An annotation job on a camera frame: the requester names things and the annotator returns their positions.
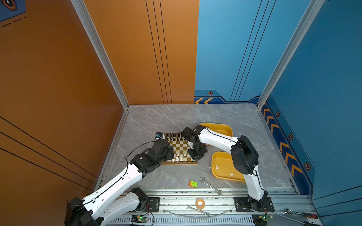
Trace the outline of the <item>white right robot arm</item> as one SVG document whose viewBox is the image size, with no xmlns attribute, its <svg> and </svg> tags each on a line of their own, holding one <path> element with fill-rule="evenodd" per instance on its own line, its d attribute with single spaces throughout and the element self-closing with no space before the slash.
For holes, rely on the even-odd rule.
<svg viewBox="0 0 362 226">
<path fill-rule="evenodd" d="M 234 168 L 244 175 L 251 209 L 254 211 L 267 209 L 269 194 L 259 178 L 259 154 L 246 136 L 226 136 L 201 124 L 194 129 L 186 127 L 182 131 L 182 136 L 187 140 L 190 146 L 188 152 L 195 161 L 204 157 L 207 145 L 230 154 Z"/>
</svg>

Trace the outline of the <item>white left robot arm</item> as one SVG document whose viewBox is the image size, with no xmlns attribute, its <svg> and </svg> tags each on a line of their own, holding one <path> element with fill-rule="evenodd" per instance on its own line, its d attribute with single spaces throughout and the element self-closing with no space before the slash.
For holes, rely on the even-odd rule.
<svg viewBox="0 0 362 226">
<path fill-rule="evenodd" d="M 75 197 L 67 203 L 66 226 L 105 226 L 115 218 L 131 211 L 143 211 L 147 195 L 140 188 L 128 188 L 153 172 L 163 161 L 173 158 L 173 146 L 165 139 L 156 140 L 152 148 L 136 155 L 116 177 L 92 194 Z"/>
</svg>

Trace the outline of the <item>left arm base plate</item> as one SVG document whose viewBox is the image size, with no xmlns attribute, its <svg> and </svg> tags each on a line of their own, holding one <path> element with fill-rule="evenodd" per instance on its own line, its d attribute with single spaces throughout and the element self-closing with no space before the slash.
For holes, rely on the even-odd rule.
<svg viewBox="0 0 362 226">
<path fill-rule="evenodd" d="M 148 197 L 145 205 L 142 208 L 138 208 L 135 212 L 148 212 L 151 211 L 152 213 L 159 212 L 160 208 L 160 197 Z"/>
</svg>

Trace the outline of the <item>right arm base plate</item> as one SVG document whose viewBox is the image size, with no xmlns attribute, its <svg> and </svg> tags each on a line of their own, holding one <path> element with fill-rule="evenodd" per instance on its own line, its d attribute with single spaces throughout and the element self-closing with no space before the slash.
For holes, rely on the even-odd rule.
<svg viewBox="0 0 362 226">
<path fill-rule="evenodd" d="M 234 204 L 237 212 L 274 212 L 275 208 L 270 197 L 257 201 L 250 197 L 235 197 Z"/>
</svg>

